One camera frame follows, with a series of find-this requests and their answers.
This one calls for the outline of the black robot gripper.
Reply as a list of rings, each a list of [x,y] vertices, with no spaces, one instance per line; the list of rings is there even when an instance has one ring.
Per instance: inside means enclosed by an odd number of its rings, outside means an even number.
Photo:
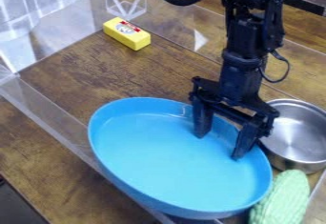
[[[199,76],[192,78],[194,89],[190,92],[194,115],[194,134],[203,138],[211,131],[212,115],[223,115],[240,124],[232,159],[239,159],[252,149],[256,140],[269,136],[274,119],[279,113],[258,97],[266,58],[243,58],[223,50],[223,66],[218,81]]]

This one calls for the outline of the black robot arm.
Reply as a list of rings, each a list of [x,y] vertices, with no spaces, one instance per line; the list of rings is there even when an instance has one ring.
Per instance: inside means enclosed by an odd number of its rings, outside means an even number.
[[[242,126],[231,157],[238,159],[273,129],[279,112],[258,96],[267,57],[283,57],[283,0],[222,0],[226,7],[227,46],[216,81],[195,77],[190,93],[195,135],[211,130],[215,113]]]

